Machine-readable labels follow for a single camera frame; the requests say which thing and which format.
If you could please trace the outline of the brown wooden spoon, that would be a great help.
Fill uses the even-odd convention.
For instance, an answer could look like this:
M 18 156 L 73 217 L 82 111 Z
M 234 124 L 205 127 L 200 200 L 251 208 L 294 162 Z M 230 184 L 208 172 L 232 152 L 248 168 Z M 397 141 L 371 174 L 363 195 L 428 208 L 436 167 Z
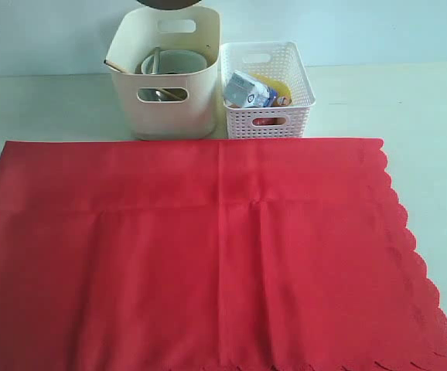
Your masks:
M 171 88 L 165 90 L 165 95 L 169 96 L 172 100 L 183 101 L 187 98 L 188 93 L 183 88 Z

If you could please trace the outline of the red scalloped table cloth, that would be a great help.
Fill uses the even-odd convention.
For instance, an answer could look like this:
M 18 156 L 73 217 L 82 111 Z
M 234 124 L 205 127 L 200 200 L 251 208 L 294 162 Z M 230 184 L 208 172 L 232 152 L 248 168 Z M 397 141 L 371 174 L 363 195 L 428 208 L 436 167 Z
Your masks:
M 447 370 L 382 147 L 7 142 L 0 370 Z

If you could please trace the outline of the red sausage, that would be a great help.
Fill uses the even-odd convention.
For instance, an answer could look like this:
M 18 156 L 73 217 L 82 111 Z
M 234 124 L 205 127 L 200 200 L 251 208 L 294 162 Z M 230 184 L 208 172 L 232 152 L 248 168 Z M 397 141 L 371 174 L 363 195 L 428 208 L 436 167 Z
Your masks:
M 252 124 L 254 126 L 281 126 L 287 122 L 285 117 L 257 117 Z

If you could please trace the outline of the white woven plastic basket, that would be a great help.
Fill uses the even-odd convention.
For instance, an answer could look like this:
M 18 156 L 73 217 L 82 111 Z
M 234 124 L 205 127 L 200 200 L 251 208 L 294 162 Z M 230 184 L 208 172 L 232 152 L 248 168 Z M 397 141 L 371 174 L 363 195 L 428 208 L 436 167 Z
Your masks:
M 260 74 L 285 83 L 292 92 L 287 107 L 238 108 L 223 100 L 229 138 L 300 138 L 316 102 L 294 42 L 226 43 L 220 47 L 222 86 L 233 72 Z M 254 126 L 257 117 L 285 117 L 281 126 Z

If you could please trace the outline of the white ceramic bowl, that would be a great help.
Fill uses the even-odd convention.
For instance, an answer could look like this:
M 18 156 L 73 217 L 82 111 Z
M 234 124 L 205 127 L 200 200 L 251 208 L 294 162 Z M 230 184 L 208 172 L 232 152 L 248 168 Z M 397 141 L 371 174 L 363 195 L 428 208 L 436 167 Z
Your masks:
M 148 74 L 145 72 L 145 61 L 150 56 L 147 56 L 139 65 L 140 73 Z M 199 53 L 184 49 L 161 49 L 158 74 L 197 73 L 207 67 L 206 58 Z

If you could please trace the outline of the blue white milk carton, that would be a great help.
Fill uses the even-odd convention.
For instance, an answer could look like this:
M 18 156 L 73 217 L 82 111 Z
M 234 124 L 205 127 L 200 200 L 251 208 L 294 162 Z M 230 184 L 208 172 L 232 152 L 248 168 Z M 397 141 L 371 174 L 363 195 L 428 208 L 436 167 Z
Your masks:
M 238 108 L 271 107 L 278 93 L 260 80 L 243 73 L 233 72 L 223 89 L 223 98 Z

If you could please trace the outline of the silver table knife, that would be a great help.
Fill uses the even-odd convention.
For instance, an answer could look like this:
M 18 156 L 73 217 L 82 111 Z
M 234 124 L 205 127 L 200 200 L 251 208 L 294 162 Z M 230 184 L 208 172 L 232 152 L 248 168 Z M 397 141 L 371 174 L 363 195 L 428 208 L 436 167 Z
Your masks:
M 145 72 L 148 74 L 156 75 L 159 73 L 161 48 L 155 47 L 153 53 L 145 61 Z

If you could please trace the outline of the brown wooden plate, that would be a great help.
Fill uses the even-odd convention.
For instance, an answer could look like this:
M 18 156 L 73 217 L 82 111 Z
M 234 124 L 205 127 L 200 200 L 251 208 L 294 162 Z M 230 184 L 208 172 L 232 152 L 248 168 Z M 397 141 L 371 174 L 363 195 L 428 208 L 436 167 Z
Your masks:
M 174 11 L 198 4 L 200 0 L 137 0 L 137 2 L 152 9 Z

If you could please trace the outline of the yellow lemon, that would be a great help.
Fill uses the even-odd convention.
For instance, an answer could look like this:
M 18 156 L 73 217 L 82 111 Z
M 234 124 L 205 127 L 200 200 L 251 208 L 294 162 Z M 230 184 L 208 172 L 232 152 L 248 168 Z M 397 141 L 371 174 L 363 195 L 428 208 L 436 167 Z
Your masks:
M 276 92 L 272 107 L 287 107 L 292 104 L 292 92 L 285 83 L 256 73 L 252 73 L 251 76 Z

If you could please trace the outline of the wooden chopstick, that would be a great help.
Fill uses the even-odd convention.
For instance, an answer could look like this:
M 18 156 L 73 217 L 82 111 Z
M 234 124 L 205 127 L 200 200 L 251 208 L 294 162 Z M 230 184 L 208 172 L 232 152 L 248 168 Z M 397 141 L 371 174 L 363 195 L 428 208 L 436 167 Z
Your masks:
M 110 60 L 104 60 L 103 63 L 106 66 L 109 66 L 111 69 L 118 71 L 119 73 L 130 74 L 130 72 L 127 71 L 125 68 L 119 66 L 116 63 L 111 62 Z M 170 91 L 167 91 L 166 89 L 163 89 L 163 88 L 155 88 L 155 91 L 157 91 L 157 92 L 159 92 L 161 94 L 164 94 L 167 97 L 172 98 L 173 100 L 177 100 L 177 101 L 183 101 L 184 100 L 183 97 L 180 97 L 180 96 L 178 96 L 178 95 L 176 95 L 176 94 L 174 94 L 174 93 L 172 93 Z

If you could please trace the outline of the stainless steel cup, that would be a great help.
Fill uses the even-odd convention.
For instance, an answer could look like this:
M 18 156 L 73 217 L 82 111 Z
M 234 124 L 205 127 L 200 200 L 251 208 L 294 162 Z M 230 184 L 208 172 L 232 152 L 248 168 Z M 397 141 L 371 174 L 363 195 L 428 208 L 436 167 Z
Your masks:
M 146 102 L 163 102 L 171 101 L 172 98 L 155 88 L 140 88 L 138 90 L 138 98 Z

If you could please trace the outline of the cream plastic bin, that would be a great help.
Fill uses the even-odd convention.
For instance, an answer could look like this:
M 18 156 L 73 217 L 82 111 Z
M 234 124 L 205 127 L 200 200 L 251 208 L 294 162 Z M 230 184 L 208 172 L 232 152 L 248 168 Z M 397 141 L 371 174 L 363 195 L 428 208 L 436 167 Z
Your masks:
M 141 62 L 161 49 L 184 49 L 206 58 L 208 67 L 188 74 L 142 74 Z M 106 60 L 130 74 L 111 69 L 119 101 L 136 137 L 143 140 L 203 138 L 216 125 L 220 15 L 203 6 L 174 11 L 148 7 L 129 12 L 111 42 Z M 140 88 L 183 88 L 183 101 L 146 102 L 138 98 Z

